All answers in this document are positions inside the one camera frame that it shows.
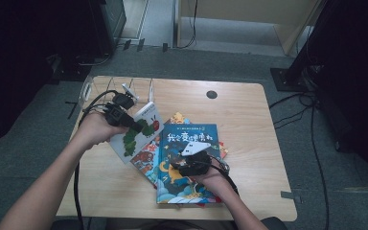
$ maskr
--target person's left hand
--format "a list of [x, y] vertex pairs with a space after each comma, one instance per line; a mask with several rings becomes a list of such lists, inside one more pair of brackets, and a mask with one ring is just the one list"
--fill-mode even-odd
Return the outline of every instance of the person's left hand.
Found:
[[89, 150], [94, 145], [109, 141], [113, 135], [127, 131], [128, 127], [109, 125], [102, 113], [94, 111], [85, 117], [74, 138], [82, 141]]

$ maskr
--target white floor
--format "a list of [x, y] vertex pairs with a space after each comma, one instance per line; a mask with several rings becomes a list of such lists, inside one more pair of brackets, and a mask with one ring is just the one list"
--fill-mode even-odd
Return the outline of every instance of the white floor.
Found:
[[[146, 4], [143, 2], [147, 1], [149, 1], [147, 7], [144, 7]], [[169, 47], [172, 47], [175, 44], [174, 2], [174, 0], [124, 0], [127, 23], [122, 40], [132, 39], [134, 43], [139, 39], [145, 39], [145, 45], [148, 46], [162, 46], [163, 43], [168, 43]], [[182, 18], [179, 46], [189, 43], [193, 35], [192, 23], [192, 18]], [[271, 24], [197, 18], [195, 31], [195, 42], [187, 49], [276, 57], [285, 55]], [[291, 57], [295, 57], [297, 49], [304, 45], [308, 32], [307, 28], [292, 50]]]

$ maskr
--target forearm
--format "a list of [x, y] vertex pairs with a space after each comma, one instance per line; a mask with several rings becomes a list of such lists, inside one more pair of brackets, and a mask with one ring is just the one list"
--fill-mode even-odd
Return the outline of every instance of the forearm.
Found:
[[84, 147], [71, 141], [56, 161], [10, 208], [0, 229], [49, 229]]
[[240, 230], [267, 229], [250, 209], [247, 208], [232, 188], [224, 187], [222, 191], [219, 191], [219, 194], [219, 197], [225, 203]]

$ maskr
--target table top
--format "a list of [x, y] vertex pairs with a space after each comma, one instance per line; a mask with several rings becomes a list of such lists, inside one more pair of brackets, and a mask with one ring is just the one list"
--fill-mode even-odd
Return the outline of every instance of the table top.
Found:
[[[107, 88], [124, 92], [121, 84], [129, 84], [131, 80], [95, 77], [85, 106]], [[290, 187], [260, 84], [162, 79], [153, 79], [152, 83], [154, 102], [165, 121], [180, 112], [193, 123], [218, 125], [218, 138], [229, 150], [225, 161], [231, 167], [230, 176], [243, 202], [259, 219], [296, 220], [293, 199], [281, 197], [281, 192], [290, 192]], [[147, 103], [150, 79], [135, 78], [131, 88], [140, 97], [132, 108], [134, 113]], [[218, 94], [215, 99], [206, 96], [210, 90]], [[85, 217], [232, 219], [224, 204], [207, 204], [204, 208], [157, 204], [152, 184], [132, 164], [124, 164], [108, 143], [95, 146], [82, 157], [79, 194]], [[57, 215], [77, 215], [73, 178]]]

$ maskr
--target gray carpet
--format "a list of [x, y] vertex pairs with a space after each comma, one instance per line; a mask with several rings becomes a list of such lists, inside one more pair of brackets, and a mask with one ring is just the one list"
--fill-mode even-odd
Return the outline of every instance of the gray carpet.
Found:
[[[161, 79], [256, 82], [264, 86], [269, 104], [290, 95], [277, 92], [269, 68], [288, 68], [290, 57], [266, 57], [159, 47], [117, 50], [112, 59], [93, 67], [91, 76], [131, 76]], [[68, 119], [81, 82], [45, 85], [0, 139], [0, 219], [15, 200], [53, 162], [66, 145], [77, 111]], [[279, 121], [304, 107], [298, 99], [271, 109]], [[326, 209], [321, 177], [311, 144], [311, 110], [298, 122], [276, 129], [293, 192], [298, 218], [288, 229], [324, 229]], [[314, 110], [314, 141], [328, 188], [330, 229], [368, 229], [368, 164], [358, 155], [334, 150], [327, 119]], [[103, 229], [94, 218], [91, 229]]]

